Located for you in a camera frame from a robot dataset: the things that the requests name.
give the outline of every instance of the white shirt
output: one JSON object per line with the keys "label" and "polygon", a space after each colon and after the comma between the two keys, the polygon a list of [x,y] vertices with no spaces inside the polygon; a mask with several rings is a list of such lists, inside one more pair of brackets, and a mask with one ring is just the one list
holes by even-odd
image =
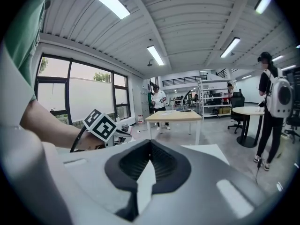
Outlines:
{"label": "white shirt", "polygon": [[231,92],[231,94],[229,95],[229,97],[232,97],[233,93],[234,92],[238,92],[239,90],[234,86],[233,89],[230,89],[229,91]]}
{"label": "white shirt", "polygon": [[162,100],[165,98],[165,93],[163,91],[158,91],[158,93],[154,93],[153,95],[153,101],[155,102],[154,108],[162,108],[165,106],[165,102]]}

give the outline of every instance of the black table base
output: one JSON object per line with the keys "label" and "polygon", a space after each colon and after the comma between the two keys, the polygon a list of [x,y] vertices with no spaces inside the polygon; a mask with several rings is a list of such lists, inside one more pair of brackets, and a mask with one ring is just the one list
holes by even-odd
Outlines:
{"label": "black table base", "polygon": [[249,123],[250,123],[250,116],[249,115],[244,115],[242,132],[241,132],[241,135],[236,139],[236,141],[241,146],[246,147],[246,148],[255,147],[257,145],[258,137],[259,137],[259,134],[260,134],[260,131],[261,131],[262,121],[263,121],[263,116],[260,116],[256,136],[255,136],[255,139],[254,139],[252,137],[247,136],[248,129],[249,129]]}
{"label": "black table base", "polygon": [[241,140],[241,136],[236,139],[236,141],[245,148],[254,148],[256,146],[255,139],[253,137],[247,136],[246,138],[244,137],[243,140],[244,141]]}

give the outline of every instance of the tree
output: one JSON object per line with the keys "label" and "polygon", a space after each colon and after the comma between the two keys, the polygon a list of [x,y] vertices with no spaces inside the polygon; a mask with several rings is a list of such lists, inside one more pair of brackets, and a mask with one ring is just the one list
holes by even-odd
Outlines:
{"label": "tree", "polygon": [[95,73],[93,79],[95,81],[99,81],[99,82],[110,83],[111,82],[111,75],[108,74],[108,73]]}
{"label": "tree", "polygon": [[41,64],[41,68],[39,69],[39,73],[44,72],[47,65],[48,65],[48,59],[47,58],[42,58],[42,64]]}

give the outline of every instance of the black pants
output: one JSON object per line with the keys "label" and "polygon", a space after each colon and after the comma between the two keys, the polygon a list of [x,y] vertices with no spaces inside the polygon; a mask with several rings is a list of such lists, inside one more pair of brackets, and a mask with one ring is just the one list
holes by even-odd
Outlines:
{"label": "black pants", "polygon": [[262,153],[266,147],[267,141],[273,129],[272,145],[271,145],[271,150],[269,152],[269,157],[267,159],[268,163],[272,162],[279,148],[282,124],[283,124],[283,118],[272,117],[268,109],[265,108],[263,126],[262,126],[262,137],[258,145],[257,155],[260,157],[262,156]]}
{"label": "black pants", "polygon": [[165,107],[161,107],[161,108],[154,108],[154,111],[157,112],[157,111],[165,111]]}

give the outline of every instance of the round white table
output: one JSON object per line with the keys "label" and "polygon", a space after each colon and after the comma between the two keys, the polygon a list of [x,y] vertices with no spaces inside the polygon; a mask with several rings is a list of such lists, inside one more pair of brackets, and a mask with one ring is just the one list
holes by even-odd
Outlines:
{"label": "round white table", "polygon": [[[259,108],[258,106],[256,107],[246,106],[246,107],[235,107],[232,109],[233,112],[244,115],[242,132],[241,135],[236,139],[236,141],[243,147],[253,148],[257,145],[258,137],[262,127],[263,115],[264,115],[264,109],[260,108],[260,111],[258,111],[258,108]],[[250,116],[259,116],[258,128],[257,128],[255,139],[250,136],[247,136],[249,123],[250,123]]]}

